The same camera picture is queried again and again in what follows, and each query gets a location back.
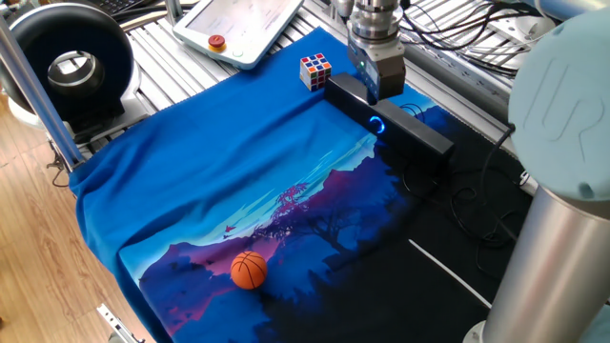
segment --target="blue led light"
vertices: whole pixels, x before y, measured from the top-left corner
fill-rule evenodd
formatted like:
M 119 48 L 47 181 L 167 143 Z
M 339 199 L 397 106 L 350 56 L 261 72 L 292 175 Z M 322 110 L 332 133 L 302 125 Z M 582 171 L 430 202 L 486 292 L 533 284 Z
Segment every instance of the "blue led light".
M 371 119 L 369 119 L 369 123 L 378 125 L 377 134 L 381 134 L 385 131 L 385 124 L 383 124 L 383 120 L 378 116 L 372 116 Z

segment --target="rubik's cube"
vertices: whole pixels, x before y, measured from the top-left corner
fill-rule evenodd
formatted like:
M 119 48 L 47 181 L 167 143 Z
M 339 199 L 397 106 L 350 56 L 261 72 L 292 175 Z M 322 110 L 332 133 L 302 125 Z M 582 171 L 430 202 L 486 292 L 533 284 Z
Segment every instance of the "rubik's cube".
M 329 76 L 331 76 L 331 64 L 323 54 L 318 53 L 301 58 L 300 77 L 310 91 L 317 91 L 324 87 Z

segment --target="black cable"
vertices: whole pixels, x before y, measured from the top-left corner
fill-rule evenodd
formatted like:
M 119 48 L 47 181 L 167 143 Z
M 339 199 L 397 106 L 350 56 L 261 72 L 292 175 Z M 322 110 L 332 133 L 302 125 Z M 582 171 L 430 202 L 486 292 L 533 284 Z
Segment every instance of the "black cable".
M 437 30 L 441 30 L 437 25 L 437 21 L 432 16 L 430 16 L 430 14 L 428 14 L 428 11 L 421 8 L 419 5 L 411 5 L 411 7 L 421 10 L 421 12 L 423 12 L 432 21 L 432 24 L 434 24 L 435 27 L 437 27 Z
M 494 5 L 494 3 L 486 3 L 486 4 L 483 4 L 483 5 L 480 5 L 480 6 L 476 7 L 476 8 L 475 8 L 475 9 L 474 9 L 472 12 L 470 12 L 470 14 L 468 14 L 468 15 L 467 15 L 465 18 L 463 18 L 463 19 L 462 19 L 461 23 L 455 23 L 455 24 L 453 24 L 453 25 L 451 25 L 451 26 L 449 26 L 449 27 L 447 27 L 447 28 L 445 28 L 445 29 L 438 29 L 437 22 L 436 22 L 434 19 L 432 19 L 432 17 L 430 16 L 430 14 L 428 14 L 428 12 L 427 12 L 426 10 L 423 10 L 421 7 L 418 7 L 418 8 L 419 8 L 421 11 L 423 11 L 423 12 L 426 14 L 426 16 L 428 16 L 430 19 L 432 19 L 433 24 L 434 24 L 434 25 L 437 27 L 437 29 L 438 29 L 438 30 L 427 30 L 427 31 L 425 31 L 425 33 L 427 33 L 427 34 L 437 34 L 437 33 L 444 33 L 444 32 L 448 32 L 448 31 L 451 31 L 451 30 L 459 29 L 460 27 L 463 27 L 463 26 L 469 26 L 469 25 L 471 25 L 471 24 L 475 24 L 476 22 L 478 22 L 478 21 L 482 20 L 482 19 L 484 18 L 484 15 L 483 15 L 483 16 L 481 16 L 481 17 L 480 17 L 480 18 L 478 18 L 478 19 L 475 19 L 475 20 L 472 20 L 472 21 L 469 21 L 469 22 L 466 22 L 466 20 L 470 19 L 470 18 L 471 18 L 473 15 L 475 15 L 475 14 L 476 14 L 476 13 L 477 13 L 477 12 L 478 12 L 480 9 L 482 9 L 482 8 L 484 8 L 484 7 L 491 7 L 492 5 Z M 410 32 L 415 32 L 415 30 L 419 30 L 418 28 L 413 28 L 413 29 L 402 28 L 402 29 L 403 29 L 403 30 L 410 31 Z
M 412 31 L 412 32 L 415 32 L 415 33 L 422 33 L 422 34 L 434 34 L 434 33 L 446 32 L 446 31 L 449 31 L 449 30 L 455 30 L 456 28 L 458 28 L 460 26 L 469 25 L 468 23 L 463 23 L 463 21 L 467 20 L 470 16 L 474 15 L 475 12 L 479 11 L 483 7 L 491 7 L 491 6 L 495 6 L 495 5 L 497 5 L 497 4 L 493 3 L 493 2 L 492 3 L 486 3 L 486 4 L 483 4 L 483 5 L 480 5 L 480 6 L 476 7 L 466 18 L 464 18 L 462 20 L 462 24 L 459 24 L 459 25 L 458 24 L 454 24 L 454 25 L 452 25 L 452 26 L 450 26 L 449 28 L 446 28 L 446 29 L 440 29 L 438 24 L 437 24 L 437 22 L 435 21 L 435 19 L 426 10 L 424 10 L 423 8 L 421 8 L 419 6 L 416 6 L 428 18 L 430 18 L 430 20 L 432 21 L 434 26 L 437 28 L 437 31 L 431 31 L 431 30 L 422 31 L 421 29 L 415 27 L 413 25 L 413 23 L 410 23 L 410 25 L 412 27 L 414 27 L 414 28 L 412 30 L 409 30 L 409 31 Z M 487 16 L 487 14 L 483 15 L 482 17 L 480 17 L 479 19 L 476 19 L 475 21 L 473 21 L 471 23 L 476 23 L 477 21 L 480 21 L 481 19 L 485 18 L 486 16 Z M 442 41 L 445 38 L 447 38 L 447 37 L 442 37 L 438 41 L 440 42 L 440 41 Z M 469 63 L 479 67 L 480 69 L 483 69 L 483 70 L 486 70 L 486 71 L 489 71 L 489 72 L 493 72 L 495 74 L 498 74 L 498 75 L 501 75 L 501 76 L 505 76 L 505 77 L 509 77 L 509 78 L 515 78 L 517 76 L 518 70 L 516 70 L 516 69 L 510 69 L 510 68 L 505 68 L 505 67 L 502 67 L 502 66 L 498 66 L 498 65 L 495 65 L 495 64 L 483 61 L 481 59 L 478 59 L 476 57 L 473 57 L 471 55 L 466 55 L 464 53 L 461 53 L 460 55 L 464 59 L 466 59 Z
M 492 148 L 492 150 L 490 151 L 489 155 L 487 156 L 485 163 L 483 164 L 483 167 L 480 169 L 470 169 L 470 170 L 462 170 L 462 171 L 452 171 L 449 176 L 448 176 L 448 182 L 449 182 L 449 191 L 447 190 L 443 190 L 444 192 L 448 193 L 450 195 L 450 201 L 449 201 L 449 206 L 450 206 L 450 210 L 451 210 L 451 215 L 453 216 L 453 219 L 455 220 L 455 222 L 457 223 L 457 227 L 464 233 L 466 234 L 467 237 L 469 237 L 470 239 L 473 239 L 476 241 L 477 243 L 477 249 L 476 249 L 476 254 L 475 254 L 475 263 L 477 265 L 477 269 L 483 273 L 484 275 L 486 275 L 487 277 L 500 281 L 500 278 L 496 275 L 493 275 L 491 272 L 488 272 L 487 270 L 485 270 L 480 263 L 480 255 L 481 255 L 481 250 L 483 248 L 485 249 L 491 249 L 491 250 L 496 250 L 496 249 L 501 249 L 504 248 L 506 245 L 510 244 L 513 241 L 517 241 L 517 237 L 513 234 L 512 231 L 510 231 L 506 225 L 504 224 L 504 219 L 506 219 L 508 216 L 510 215 L 516 215 L 519 214 L 519 212 L 515 211 L 515 210 L 510 210 L 508 212 L 506 212 L 505 214 L 503 214 L 502 216 L 498 217 L 496 215 L 496 213 L 493 211 L 493 209 L 491 209 L 491 206 L 489 204 L 489 202 L 487 201 L 486 198 L 486 194 L 485 194 L 485 187 L 484 187 L 484 182 L 485 182 L 485 175 L 488 171 L 493 171 L 493 172 L 499 172 L 501 174 L 503 174 L 506 179 L 508 179 L 513 185 L 518 186 L 519 182 L 514 180 L 513 178 L 511 178 L 505 171 L 497 169 L 497 168 L 493 168 L 490 167 L 490 162 L 491 162 L 491 158 L 493 157 L 494 153 L 496 153 L 496 151 L 499 150 L 499 148 L 501 147 L 501 145 L 506 141 L 506 139 L 508 139 L 508 137 L 515 131 L 515 126 L 514 125 L 510 125 L 509 126 L 509 130 L 506 131 L 504 133 L 504 135 L 499 139 L 499 141 L 494 145 L 494 147 Z M 410 164 L 407 164 L 404 168 L 403 174 L 402 174 L 402 183 L 405 187 L 405 189 L 413 196 L 420 198 L 424 201 L 430 202 L 434 205 L 436 205 L 437 207 L 444 209 L 444 206 L 442 203 L 436 201 L 436 199 L 433 199 L 431 197 L 427 197 L 427 196 L 423 196 L 420 194 L 417 194 L 415 192 L 413 192 L 413 190 L 409 187 L 409 185 L 407 184 L 406 181 L 406 173 L 408 168 L 410 167 Z M 479 182 L 479 186 L 480 186 L 480 194 L 482 197 L 482 207 L 485 207 L 486 209 L 490 210 L 490 212 L 492 213 L 492 215 L 495 217 L 496 219 L 496 224 L 493 228 L 492 231 L 484 234 L 484 235 L 480 235 L 477 234 L 476 232 L 474 232 L 473 230 L 471 230 L 469 228 L 469 226 L 464 222 L 464 220 L 461 218 L 461 216 L 458 213 L 458 210 L 456 208 L 456 204 L 458 202 L 458 200 L 462 200 L 462 201 L 474 201 L 477 197 L 478 197 L 478 193 L 477 190 L 473 187 L 464 187 L 461 188 L 455 192 L 453 192 L 451 189 L 451 180 L 453 177 L 455 177 L 456 175 L 460 175 L 460 174 L 466 174 L 466 173 L 472 173 L 472 172 L 480 172 L 481 176 L 480 176 L 480 182 Z M 434 183 L 435 185 L 437 185 L 441 190 L 442 187 L 439 185 L 439 183 L 431 178 L 432 183 Z M 461 196 L 463 194 L 465 194 L 466 192 L 469 192 L 471 194 L 471 196 Z M 509 237 L 502 239 L 502 237 L 498 234 L 498 227 L 501 227 L 506 234 L 508 234 Z
M 182 10 L 191 10 L 196 4 L 182 4 Z M 124 10 L 117 14 L 112 15 L 112 19 L 116 22 L 126 22 L 132 20 L 134 17 L 148 14 L 155 11 L 167 10 L 165 6 L 150 6 L 142 9 Z
M 459 30 L 458 32 L 443 36 L 441 38 L 437 38 L 437 39 L 433 39 L 433 40 L 429 40 L 428 38 L 425 37 L 424 34 L 426 34 L 425 32 L 422 32 L 420 30 L 416 30 L 415 33 L 417 34 L 417 36 L 419 36 L 419 38 L 421 39 L 421 42 L 403 42 L 404 44 L 424 44 L 427 46 L 430 46 L 434 49 L 437 50 L 446 50 L 446 51 L 456 51 L 456 50 L 462 50 L 470 45 L 472 45 L 473 43 L 477 42 L 479 40 L 479 38 L 481 37 L 481 35 L 485 32 L 485 29 L 487 29 L 487 25 L 489 25 L 490 22 L 495 21 L 495 20 L 500 20 L 500 19 L 506 19 L 506 18 L 518 18 L 524 16 L 521 13 L 516 13 L 516 14 L 504 14 L 504 15 L 500 15 L 494 18 L 491 17 L 487 17 L 485 18 L 485 20 L 483 21 L 482 25 L 473 25 L 471 27 L 467 27 L 466 29 L 463 30 Z M 409 19 L 406 19 L 407 22 L 413 26 L 413 24 L 411 23 L 411 21 Z M 454 36 L 457 36 L 459 34 L 462 34 L 466 31 L 470 31 L 470 30 L 474 30 L 477 27 L 479 27 L 478 32 L 475 34 L 475 36 L 473 36 L 470 40 L 468 40 L 467 42 L 458 45 L 458 46 L 441 46 L 438 45 L 436 43 L 438 42 L 443 42 L 445 39 L 447 38 L 451 38 Z
M 59 175 L 60 175 L 60 174 L 61 174 L 61 172 L 63 172 L 63 171 L 64 171 L 64 169 L 63 169 L 63 168 L 60 168 L 60 169 L 59 169 L 59 171 L 57 171 L 57 174 L 55 175 L 55 177 L 53 178 L 53 180 L 51 181 L 51 183 L 52 183 L 52 184 L 53 184 L 55 187 L 58 187 L 58 188 L 66 188 L 66 187 L 68 187 L 68 186 L 69 186 L 68 184 L 66 184 L 66 185 L 59 185 L 59 184 L 57 184 L 57 178 L 59 177 Z
M 510 216 L 511 214 L 519 214 L 519 213 L 518 213 L 518 212 L 516 212 L 516 211 L 509 211 L 509 212 L 505 213 L 505 214 L 504 214 L 504 215 L 503 215 L 503 216 L 502 216 L 500 219 L 501 219 L 501 220 L 504 220 L 506 217 Z M 497 222 L 497 223 L 496 223 L 496 226 L 494 227 L 494 230 L 493 230 L 492 232 L 489 232 L 489 233 L 487 233 L 487 234 L 484 236 L 485 238 L 493 239 L 493 238 L 494 238 L 494 236 L 495 236 L 495 235 L 497 235 L 498 223 L 499 223 L 499 222 Z M 505 242 L 505 243 L 504 243 L 504 244 L 502 244 L 502 245 L 500 245 L 500 246 L 497 246 L 497 247 L 486 247 L 486 248 L 499 249 L 499 248 L 503 247 L 505 244 L 509 243 L 509 242 L 510 242 L 510 240 L 506 240 L 506 241 L 504 241 L 504 242 Z M 487 275 L 488 277 L 490 277 L 490 278 L 492 278 L 492 279 L 494 279 L 494 280 L 500 281 L 500 280 L 501 280 L 501 277 L 495 276 L 495 275 L 493 275 L 492 273 L 487 272 L 487 270 L 485 270 L 485 269 L 484 269 L 484 268 L 483 268 L 483 267 L 480 265 L 479 257 L 480 257 L 480 249 L 481 249 L 481 248 L 483 248 L 482 241 L 481 241 L 481 242 L 478 242 L 478 244 L 477 244 L 477 252 L 475 253 L 475 263 L 477 264 L 477 269 L 478 269 L 479 271 L 481 271 L 483 274 Z
M 499 15 L 496 17 L 492 17 L 493 14 L 499 12 L 500 10 L 515 10 L 517 13 L 512 13 L 512 14 L 503 14 L 503 15 Z M 539 13 L 536 11 L 530 11 L 528 10 L 528 7 L 523 5 L 523 4 L 506 4 L 506 3 L 494 3 L 490 9 L 487 11 L 487 13 L 478 18 L 475 19 L 471 22 L 468 23 L 462 23 L 459 25 L 453 25 L 452 28 L 448 29 L 448 30 L 455 30 L 457 28 L 461 28 L 461 27 L 465 27 L 464 30 L 460 30 L 454 33 L 451 33 L 448 36 L 443 36 L 441 38 L 437 38 L 434 40 L 429 40 L 428 38 L 425 37 L 426 34 L 434 34 L 434 33 L 444 33 L 444 30 L 438 30 L 438 31 L 431 31 L 431 30 L 427 30 L 427 31 L 423 31 L 420 28 L 418 28 L 413 22 L 411 22 L 411 19 L 409 19 L 409 17 L 406 15 L 406 13 L 403 13 L 402 17 L 404 18 L 404 20 L 407 22 L 407 24 L 409 24 L 412 29 L 411 31 L 416 33 L 417 36 L 419 36 L 419 38 L 421 39 L 421 42 L 404 42 L 405 44 L 425 44 L 428 45 L 432 48 L 438 49 L 438 50 L 461 50 L 463 48 L 468 47 L 469 45 L 472 45 L 473 43 L 475 43 L 480 37 L 481 35 L 484 33 L 485 29 L 487 28 L 487 25 L 489 25 L 490 22 L 492 21 L 496 21 L 499 19 L 505 19 L 505 18 L 514 18 L 514 17 L 521 17 L 521 16 L 539 16 Z M 459 46 L 452 46 L 452 47 L 445 47 L 445 46 L 440 46 L 437 45 L 435 43 L 438 42 L 443 42 L 444 40 L 446 40 L 447 38 L 462 34 L 466 31 L 470 31 L 470 30 L 474 30 L 477 27 L 480 27 L 479 31 L 477 32 L 477 34 L 470 39 L 468 42 L 459 45 Z
M 466 21 L 467 19 L 469 19 L 472 15 L 474 15 L 478 10 L 484 8 L 484 7 L 490 7 L 490 9 L 482 16 L 480 16 L 477 19 L 473 19 L 471 21 Z M 410 22 L 409 18 L 406 15 L 406 12 L 404 12 L 402 14 L 402 17 L 405 19 L 405 21 L 407 21 L 407 23 L 409 25 L 411 25 L 412 29 L 406 29 L 406 28 L 402 28 L 403 30 L 408 30 L 408 31 L 420 31 L 424 34 L 438 34 L 438 33 L 445 33 L 451 30 L 455 30 L 455 29 L 460 29 L 460 28 L 465 28 L 465 27 L 471 27 L 471 29 L 481 25 L 484 21 L 485 18 L 491 17 L 491 15 L 493 15 L 496 12 L 499 12 L 501 10 L 514 10 L 517 13 L 509 13 L 509 14 L 504 14 L 504 15 L 516 15 L 517 17 L 520 16 L 541 16 L 537 11 L 531 9 L 530 7 L 528 7 L 527 5 L 523 5 L 523 4 L 507 4 L 507 3 L 503 3 L 503 2 L 489 2 L 483 5 L 480 5 L 478 7 L 476 7 L 468 16 L 466 16 L 464 19 L 462 19 L 461 23 L 455 23 L 445 29 L 441 29 L 441 30 L 427 30 L 427 31 L 422 31 L 420 28 L 418 28 L 417 26 L 413 25 L 413 23 Z M 499 19 L 503 19 L 500 17 L 494 17 L 494 18 L 489 18 L 489 21 L 496 21 Z
M 421 107 L 420 107 L 420 106 L 418 106 L 417 104 L 403 104 L 403 105 L 400 105 L 400 108 L 401 108 L 401 109 L 407 109 L 407 110 L 410 110 L 410 111 L 413 113 L 413 117 L 417 118 L 417 113 L 416 113 L 416 111 L 415 111 L 415 110 L 413 110 L 413 109 L 411 108 L 411 106 L 417 107 L 417 109 L 419 110 L 419 114 L 420 114 L 420 116 L 421 116 L 421 122 L 422 122 L 422 123 L 425 123 L 425 122 L 426 122 L 426 118 L 424 117 L 424 114 L 423 114 L 423 111 L 421 110 Z
M 502 137 L 494 145 L 492 150 L 489 151 L 489 154 L 487 155 L 487 159 L 485 160 L 485 163 L 483 164 L 483 169 L 480 173 L 479 188 L 480 188 L 480 193 L 481 193 L 481 197 L 483 200 L 483 207 L 488 209 L 489 213 L 491 213 L 494 216 L 494 218 L 496 218 L 496 220 L 499 223 L 499 226 L 506 232 L 506 234 L 508 234 L 511 238 L 513 238 L 513 240 L 517 241 L 517 236 L 510 229 L 508 229 L 508 227 L 506 227 L 506 225 L 504 225 L 504 223 L 502 222 L 502 219 L 500 219 L 498 217 L 498 215 L 496 214 L 496 212 L 494 212 L 494 209 L 492 208 L 491 204 L 487 201 L 487 195 L 485 194 L 485 175 L 487 173 L 487 169 L 489 168 L 489 163 L 491 162 L 492 157 L 494 156 L 494 153 L 496 153 L 496 151 L 499 150 L 499 148 L 508 139 L 508 137 L 510 137 L 511 134 L 513 134 L 513 132 L 515 132 L 515 129 L 516 129 L 515 125 L 509 124 L 509 129 L 502 135 Z
M 469 55 L 465 55 L 463 53 L 461 53 L 460 56 L 462 56 L 462 58 L 464 58 L 467 62 L 477 66 L 478 68 L 481 68 L 481 69 L 489 71 L 489 72 L 496 73 L 501 76 L 515 78 L 515 77 L 517 77 L 517 72 L 519 71 L 516 69 L 509 69 L 509 68 L 497 66 L 497 65 L 490 66 L 490 65 L 488 65 L 489 64 L 488 62 L 479 60 L 477 58 L 473 58 L 473 57 L 471 57 Z

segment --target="orange ball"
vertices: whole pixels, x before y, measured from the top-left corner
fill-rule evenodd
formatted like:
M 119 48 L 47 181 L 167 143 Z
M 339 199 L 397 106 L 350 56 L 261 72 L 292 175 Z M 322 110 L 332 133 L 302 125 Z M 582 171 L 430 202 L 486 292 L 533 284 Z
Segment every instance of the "orange ball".
M 242 252 L 231 264 L 231 279 L 237 287 L 253 290 L 267 277 L 267 263 L 256 252 Z

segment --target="red emergency stop button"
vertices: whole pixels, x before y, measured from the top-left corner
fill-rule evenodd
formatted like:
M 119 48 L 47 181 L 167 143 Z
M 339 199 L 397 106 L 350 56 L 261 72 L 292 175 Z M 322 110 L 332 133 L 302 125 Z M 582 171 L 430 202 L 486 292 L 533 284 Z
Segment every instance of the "red emergency stop button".
M 210 44 L 208 48 L 214 52 L 222 52 L 227 48 L 225 37 L 220 34 L 211 36 L 210 39 L 208 39 L 208 44 Z

